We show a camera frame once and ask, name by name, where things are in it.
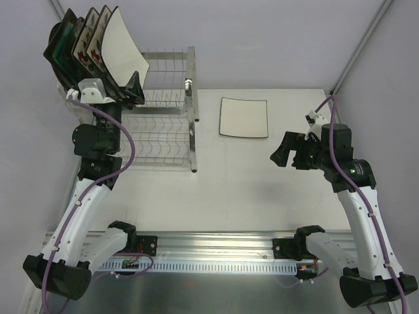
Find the round silver-rimmed cream plate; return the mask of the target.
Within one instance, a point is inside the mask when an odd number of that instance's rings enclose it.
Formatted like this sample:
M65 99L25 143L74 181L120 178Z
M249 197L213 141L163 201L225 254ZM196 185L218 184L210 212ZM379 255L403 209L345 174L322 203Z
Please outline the round silver-rimmed cream plate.
M70 69L67 62L62 59L62 51L68 36L67 30L70 31L72 28L72 26L62 27L61 22L55 24L50 31L48 45L43 52L43 56L50 63L58 82L65 92L76 85L73 70Z

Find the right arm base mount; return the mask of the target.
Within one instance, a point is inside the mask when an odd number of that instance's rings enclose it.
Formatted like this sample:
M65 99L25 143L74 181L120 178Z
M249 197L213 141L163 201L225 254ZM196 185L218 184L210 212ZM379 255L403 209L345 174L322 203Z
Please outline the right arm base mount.
M301 243L291 238L274 238L272 251L275 259L291 259L301 261L304 258Z

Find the dark square teal-centre plate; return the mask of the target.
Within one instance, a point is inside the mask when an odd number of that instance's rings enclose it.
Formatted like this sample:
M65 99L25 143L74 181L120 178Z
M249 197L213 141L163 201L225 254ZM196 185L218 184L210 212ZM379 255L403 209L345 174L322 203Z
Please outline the dark square teal-centre plate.
M76 86L82 77L82 66L71 52L76 39L76 30L80 25L81 21L71 9L68 9L63 20L53 27L48 46L43 52L43 56L51 64L58 82L66 92Z

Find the aluminium frame rail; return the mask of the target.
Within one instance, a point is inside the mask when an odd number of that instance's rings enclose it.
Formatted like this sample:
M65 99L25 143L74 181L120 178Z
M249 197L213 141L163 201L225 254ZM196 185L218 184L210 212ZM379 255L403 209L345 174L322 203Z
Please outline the aluminium frame rail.
M58 239L57 234L48 238L40 252L40 257L53 261L89 262L98 266L112 258L145 256L136 249L137 235L157 236L158 248L154 260L207 260L207 261L246 261L291 260L275 259L272 251L274 238L291 238L288 234L262 232L259 234L232 233L179 233L151 232L137 233L133 226L109 227L105 232L88 232ZM302 260L312 260L314 255L304 253Z

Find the stainless steel dish rack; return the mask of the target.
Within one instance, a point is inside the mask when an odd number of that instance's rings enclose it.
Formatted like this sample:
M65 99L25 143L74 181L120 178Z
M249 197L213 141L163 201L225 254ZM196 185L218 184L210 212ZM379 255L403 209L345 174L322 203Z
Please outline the stainless steel dish rack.
M134 165L187 166L196 172L195 124L199 119L196 96L196 50L141 52L149 63L144 82L144 105L122 112L122 125L134 145ZM66 100L67 92L61 89ZM70 104L80 124L94 124L92 112Z

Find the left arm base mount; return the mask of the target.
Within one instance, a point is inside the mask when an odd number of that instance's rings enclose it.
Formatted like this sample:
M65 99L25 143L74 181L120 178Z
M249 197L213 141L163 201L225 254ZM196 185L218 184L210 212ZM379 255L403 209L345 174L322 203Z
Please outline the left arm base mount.
M155 235L137 235L136 249L137 252L147 254L149 256L156 256L158 248L158 237Z

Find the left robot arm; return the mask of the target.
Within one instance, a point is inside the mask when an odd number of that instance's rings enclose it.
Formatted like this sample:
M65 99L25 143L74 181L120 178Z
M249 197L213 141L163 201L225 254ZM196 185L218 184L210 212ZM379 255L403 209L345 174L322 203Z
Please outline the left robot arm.
M81 157L81 166L73 196L48 243L23 263L24 271L43 294L78 300L108 258L137 249L136 227L120 221L110 223L87 249L82 247L101 203L135 157L134 141L122 125L122 111L132 109L131 101L144 102L139 73L134 71L120 89L127 99L109 97L102 79L86 78L67 92L66 100L92 112L96 121L74 129L74 153Z

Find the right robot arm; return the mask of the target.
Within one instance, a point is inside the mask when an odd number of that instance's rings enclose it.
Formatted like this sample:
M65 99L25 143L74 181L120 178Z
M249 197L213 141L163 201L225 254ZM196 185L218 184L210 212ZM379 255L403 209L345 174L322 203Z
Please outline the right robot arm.
M405 303L405 297L418 290L418 282L404 272L393 253L372 168L366 160L353 157L351 129L345 124L324 124L319 134L287 131L270 159L285 167L290 152L295 152L292 167L321 170L331 183L350 224L357 256L347 254L322 227L311 225L297 228L292 238L273 239L274 257L321 260L338 275L341 294L352 308L396 300Z

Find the cream floral square plate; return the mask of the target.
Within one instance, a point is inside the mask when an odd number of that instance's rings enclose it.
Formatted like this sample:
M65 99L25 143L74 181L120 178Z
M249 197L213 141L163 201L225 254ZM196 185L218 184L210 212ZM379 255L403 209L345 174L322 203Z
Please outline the cream floral square plate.
M82 65L91 75L95 73L95 65L92 60L88 57L87 48L88 42L92 36L94 26L96 25L99 18L99 12L92 7L86 18L82 30L75 41L75 45L72 50L73 57Z

